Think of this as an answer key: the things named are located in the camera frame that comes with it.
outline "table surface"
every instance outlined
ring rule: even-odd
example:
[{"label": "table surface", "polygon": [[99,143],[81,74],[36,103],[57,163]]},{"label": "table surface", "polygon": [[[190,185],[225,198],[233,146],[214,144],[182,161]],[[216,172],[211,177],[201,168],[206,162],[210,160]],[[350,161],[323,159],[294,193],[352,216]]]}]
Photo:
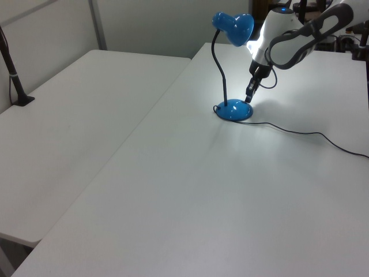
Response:
[{"label": "table surface", "polygon": [[[243,99],[250,55],[215,49],[229,98]],[[365,63],[314,52],[277,74],[250,122],[369,154]],[[14,277],[366,277],[369,160],[222,121],[222,95],[205,44]]]},{"label": "table surface", "polygon": [[0,115],[0,237],[35,246],[190,62],[94,50]]}]

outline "floor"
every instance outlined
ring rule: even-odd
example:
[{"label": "floor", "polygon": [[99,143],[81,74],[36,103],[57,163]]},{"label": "floor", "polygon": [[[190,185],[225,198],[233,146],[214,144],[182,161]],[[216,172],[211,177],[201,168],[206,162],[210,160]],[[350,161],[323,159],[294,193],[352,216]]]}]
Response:
[{"label": "floor", "polygon": [[[32,248],[17,244],[15,242],[0,239],[0,247],[7,255],[12,266],[17,269],[21,263],[31,253]],[[5,274],[0,270],[0,277],[6,277]]]}]

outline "lamp shade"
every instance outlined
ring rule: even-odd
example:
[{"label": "lamp shade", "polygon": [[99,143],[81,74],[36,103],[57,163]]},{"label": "lamp shade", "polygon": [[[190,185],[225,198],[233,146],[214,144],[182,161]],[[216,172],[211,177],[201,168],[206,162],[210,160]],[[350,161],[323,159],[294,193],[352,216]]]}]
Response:
[{"label": "lamp shade", "polygon": [[229,16],[218,12],[213,17],[213,26],[223,31],[234,46],[244,45],[254,29],[254,19],[249,14]]}]

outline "black stand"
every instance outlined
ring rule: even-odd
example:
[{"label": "black stand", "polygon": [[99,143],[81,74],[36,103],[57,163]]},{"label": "black stand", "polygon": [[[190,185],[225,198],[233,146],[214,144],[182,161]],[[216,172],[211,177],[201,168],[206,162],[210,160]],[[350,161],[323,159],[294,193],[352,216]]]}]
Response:
[{"label": "black stand", "polygon": [[222,76],[222,80],[223,80],[223,98],[224,98],[224,105],[227,106],[228,105],[228,99],[227,99],[227,81],[225,79],[225,75],[224,75],[224,71],[222,70],[220,64],[219,64],[219,61],[217,59],[217,57],[215,56],[215,51],[214,51],[214,45],[215,45],[215,41],[217,40],[217,37],[220,33],[220,30],[217,29],[217,31],[215,32],[215,35],[214,35],[214,38],[213,38],[213,41],[212,41],[212,55],[213,55],[213,59],[215,61],[215,63],[217,64],[218,66],[218,69],[220,71],[220,74]]},{"label": "black stand", "polygon": [[369,20],[364,24],[364,30],[362,33],[362,39],[357,49],[352,53],[352,59],[355,61],[367,61],[369,62],[369,47],[367,46],[369,36]]},{"label": "black stand", "polygon": [[299,21],[304,25],[307,0],[300,1]]},{"label": "black stand", "polygon": [[327,0],[317,0],[318,10],[322,13],[327,6]]},{"label": "black stand", "polygon": [[12,104],[16,106],[24,107],[28,103],[32,102],[35,98],[25,94],[23,90],[21,81],[19,80],[19,77],[18,77],[18,73],[16,71],[16,68],[14,67],[14,63],[9,53],[9,47],[7,45],[4,32],[2,31],[1,27],[0,27],[0,51],[1,51],[2,57],[4,58],[7,70],[9,71],[9,76],[12,79],[14,87],[16,88],[16,91],[18,93],[18,101],[15,101]]}]

